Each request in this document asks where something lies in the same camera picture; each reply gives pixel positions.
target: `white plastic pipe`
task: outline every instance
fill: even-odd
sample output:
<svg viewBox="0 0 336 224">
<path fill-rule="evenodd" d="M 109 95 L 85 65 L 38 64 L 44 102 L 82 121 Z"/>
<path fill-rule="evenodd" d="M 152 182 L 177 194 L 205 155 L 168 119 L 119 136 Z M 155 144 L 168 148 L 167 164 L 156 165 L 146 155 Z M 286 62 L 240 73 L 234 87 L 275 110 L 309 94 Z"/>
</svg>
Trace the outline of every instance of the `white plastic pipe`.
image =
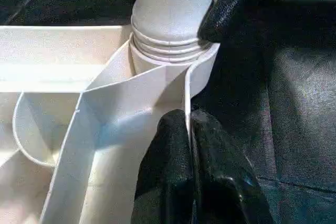
<svg viewBox="0 0 336 224">
<path fill-rule="evenodd" d="M 131 43 L 155 61 L 181 63 L 197 59 L 210 44 L 197 37 L 212 0 L 136 0 Z"/>
</svg>

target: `black leather surface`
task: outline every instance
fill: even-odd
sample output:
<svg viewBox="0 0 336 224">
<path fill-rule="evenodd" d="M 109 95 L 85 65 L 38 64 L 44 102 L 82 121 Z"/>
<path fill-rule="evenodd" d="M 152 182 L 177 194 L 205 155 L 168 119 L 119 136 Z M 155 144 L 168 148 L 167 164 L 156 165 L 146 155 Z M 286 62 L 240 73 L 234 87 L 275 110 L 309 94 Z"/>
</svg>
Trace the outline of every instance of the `black leather surface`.
<svg viewBox="0 0 336 224">
<path fill-rule="evenodd" d="M 247 16 L 192 101 L 247 155 L 276 223 L 336 222 L 335 7 L 276 0 Z"/>
<path fill-rule="evenodd" d="M 0 24 L 125 25 L 132 5 L 124 0 L 0 0 Z"/>
</svg>

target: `plastic tray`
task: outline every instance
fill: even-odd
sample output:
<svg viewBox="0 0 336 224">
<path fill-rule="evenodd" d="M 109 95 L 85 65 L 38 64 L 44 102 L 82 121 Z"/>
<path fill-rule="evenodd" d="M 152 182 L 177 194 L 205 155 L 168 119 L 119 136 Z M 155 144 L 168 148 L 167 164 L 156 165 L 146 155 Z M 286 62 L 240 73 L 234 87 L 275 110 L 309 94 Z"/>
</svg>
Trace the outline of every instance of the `plastic tray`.
<svg viewBox="0 0 336 224">
<path fill-rule="evenodd" d="M 189 129 L 190 99 L 205 87 L 219 45 L 192 65 L 136 73 L 129 36 L 128 26 L 0 28 L 0 61 L 27 67 L 0 81 L 7 91 L 0 93 L 6 223 L 130 223 L 157 123 L 183 109 Z M 40 72 L 31 77 L 34 69 Z"/>
</svg>

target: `white plastic tray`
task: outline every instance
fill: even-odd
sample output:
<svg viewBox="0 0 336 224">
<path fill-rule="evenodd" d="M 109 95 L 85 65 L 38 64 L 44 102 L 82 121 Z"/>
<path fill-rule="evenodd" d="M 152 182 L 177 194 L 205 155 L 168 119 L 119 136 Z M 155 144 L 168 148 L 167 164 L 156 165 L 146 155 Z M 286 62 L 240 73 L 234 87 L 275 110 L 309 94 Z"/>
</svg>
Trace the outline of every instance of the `white plastic tray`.
<svg viewBox="0 0 336 224">
<path fill-rule="evenodd" d="M 129 36 L 128 26 L 0 28 L 0 67 L 18 73 L 0 72 L 0 220 L 130 223 L 157 123 L 183 109 L 189 127 L 219 45 L 191 66 L 136 74 Z"/>
</svg>

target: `pipe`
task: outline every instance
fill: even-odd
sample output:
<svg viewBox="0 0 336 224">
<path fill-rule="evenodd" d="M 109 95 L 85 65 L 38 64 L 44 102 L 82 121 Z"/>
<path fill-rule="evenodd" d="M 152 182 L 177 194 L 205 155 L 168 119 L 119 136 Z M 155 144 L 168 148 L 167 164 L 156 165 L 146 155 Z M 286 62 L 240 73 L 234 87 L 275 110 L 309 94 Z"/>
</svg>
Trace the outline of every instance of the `pipe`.
<svg viewBox="0 0 336 224">
<path fill-rule="evenodd" d="M 192 62 L 210 46 L 197 37 L 212 0 L 136 0 L 131 50 L 150 62 Z"/>
</svg>

